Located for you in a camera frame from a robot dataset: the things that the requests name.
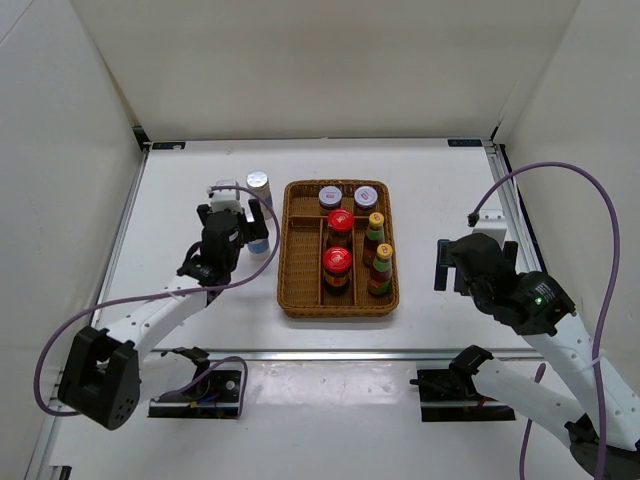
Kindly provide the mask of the silver-lid spice jar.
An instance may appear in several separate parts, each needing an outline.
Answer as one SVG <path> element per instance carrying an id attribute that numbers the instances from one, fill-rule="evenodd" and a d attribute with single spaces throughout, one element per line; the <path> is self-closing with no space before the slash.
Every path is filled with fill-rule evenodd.
<path id="1" fill-rule="evenodd" d="M 270 243 L 268 238 L 257 239 L 247 244 L 248 251 L 252 255 L 263 255 L 270 250 Z"/>
<path id="2" fill-rule="evenodd" d="M 246 186 L 268 205 L 262 205 L 261 210 L 266 219 L 271 219 L 273 199 L 268 175 L 261 170 L 252 171 L 246 177 Z"/>

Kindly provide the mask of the yellow-cap sauce bottle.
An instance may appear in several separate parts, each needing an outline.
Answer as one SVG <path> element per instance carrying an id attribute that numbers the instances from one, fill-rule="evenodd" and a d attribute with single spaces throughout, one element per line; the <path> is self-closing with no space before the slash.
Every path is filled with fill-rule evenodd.
<path id="1" fill-rule="evenodd" d="M 393 247 L 388 243 L 377 246 L 375 257 L 369 269 L 367 290 L 373 296 L 382 296 L 389 290 L 393 275 Z"/>
<path id="2" fill-rule="evenodd" d="M 379 244 L 385 241 L 384 215 L 373 212 L 368 217 L 368 226 L 363 240 L 363 263 L 369 267 L 375 256 Z"/>

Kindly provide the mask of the white-lid paste jar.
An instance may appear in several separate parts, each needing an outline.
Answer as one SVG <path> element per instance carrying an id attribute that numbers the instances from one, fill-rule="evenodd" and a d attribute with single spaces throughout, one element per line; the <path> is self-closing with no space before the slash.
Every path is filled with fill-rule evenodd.
<path id="1" fill-rule="evenodd" d="M 329 215 L 339 209 L 342 202 L 342 191 L 334 185 L 322 187 L 318 193 L 319 211 L 322 215 Z"/>
<path id="2" fill-rule="evenodd" d="M 354 191 L 354 213 L 356 216 L 369 216 L 376 210 L 378 192 L 370 185 L 363 185 Z"/>

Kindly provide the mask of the red-lid sauce jar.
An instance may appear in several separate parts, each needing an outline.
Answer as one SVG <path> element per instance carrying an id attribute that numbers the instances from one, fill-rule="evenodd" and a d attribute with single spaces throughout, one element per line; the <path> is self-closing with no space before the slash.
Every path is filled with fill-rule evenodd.
<path id="1" fill-rule="evenodd" d="M 354 225 L 355 216 L 349 210 L 338 208 L 331 211 L 327 217 L 327 247 L 351 250 Z"/>
<path id="2" fill-rule="evenodd" d="M 330 247 L 323 253 L 322 276 L 328 293 L 341 295 L 347 292 L 351 283 L 352 265 L 352 254 L 345 247 Z"/>

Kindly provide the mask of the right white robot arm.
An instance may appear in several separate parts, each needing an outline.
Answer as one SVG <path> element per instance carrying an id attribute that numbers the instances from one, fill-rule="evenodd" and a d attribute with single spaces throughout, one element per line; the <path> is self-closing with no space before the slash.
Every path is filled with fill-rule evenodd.
<path id="1" fill-rule="evenodd" d="M 437 243 L 434 288 L 455 289 L 476 308 L 533 347 L 571 391 L 564 397 L 511 370 L 491 352 L 472 345 L 449 365 L 449 387 L 460 399 L 498 400 L 558 439 L 595 479 L 639 476 L 639 396 L 609 361 L 593 357 L 593 338 L 574 302 L 541 271 L 517 272 L 515 242 L 484 233 Z"/>

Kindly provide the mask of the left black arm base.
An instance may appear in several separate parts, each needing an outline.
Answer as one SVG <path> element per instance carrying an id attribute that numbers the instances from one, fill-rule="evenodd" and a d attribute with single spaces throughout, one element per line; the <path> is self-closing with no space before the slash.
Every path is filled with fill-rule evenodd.
<path id="1" fill-rule="evenodd" d="M 152 400 L 147 417 L 181 420 L 238 420 L 244 409 L 249 368 L 237 356 L 213 363 L 215 369 L 191 389 Z"/>

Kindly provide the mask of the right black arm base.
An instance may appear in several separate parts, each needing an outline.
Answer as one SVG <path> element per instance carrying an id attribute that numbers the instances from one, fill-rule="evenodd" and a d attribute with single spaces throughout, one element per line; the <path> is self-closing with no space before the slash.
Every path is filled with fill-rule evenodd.
<path id="1" fill-rule="evenodd" d="M 448 369 L 420 369 L 409 384 L 418 389 L 423 423 L 509 422 L 510 407 L 457 386 Z"/>

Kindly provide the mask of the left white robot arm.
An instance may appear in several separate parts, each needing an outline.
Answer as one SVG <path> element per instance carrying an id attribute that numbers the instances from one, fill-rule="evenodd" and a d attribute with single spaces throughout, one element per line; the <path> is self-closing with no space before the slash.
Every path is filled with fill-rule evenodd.
<path id="1" fill-rule="evenodd" d="M 248 205 L 238 212 L 200 205 L 201 239 L 187 251 L 164 290 L 137 298 L 139 308 L 122 320 L 78 331 L 58 388 L 64 405 L 115 430 L 141 402 L 206 396 L 216 365 L 204 350 L 177 347 L 158 357 L 152 352 L 223 291 L 236 287 L 232 273 L 242 248 L 269 236 L 266 204 L 251 199 Z"/>

